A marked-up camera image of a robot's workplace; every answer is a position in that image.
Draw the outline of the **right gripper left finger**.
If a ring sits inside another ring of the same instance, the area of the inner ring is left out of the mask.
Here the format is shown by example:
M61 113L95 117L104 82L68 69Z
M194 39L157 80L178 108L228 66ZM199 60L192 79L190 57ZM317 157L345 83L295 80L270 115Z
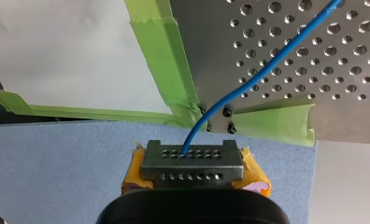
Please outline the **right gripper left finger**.
M146 149L139 143L132 152L132 159L126 175L121 183L121 194L130 193L139 189L153 189L153 182L141 178L141 165L146 154Z

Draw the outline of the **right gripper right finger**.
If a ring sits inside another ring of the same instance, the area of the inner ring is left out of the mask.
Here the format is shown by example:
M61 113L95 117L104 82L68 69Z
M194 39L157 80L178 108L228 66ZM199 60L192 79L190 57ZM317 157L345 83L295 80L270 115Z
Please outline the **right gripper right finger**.
M249 147L242 148L240 153L244 166L243 178L233 181L233 188L257 192L265 197L269 197L272 187L271 181L254 159Z

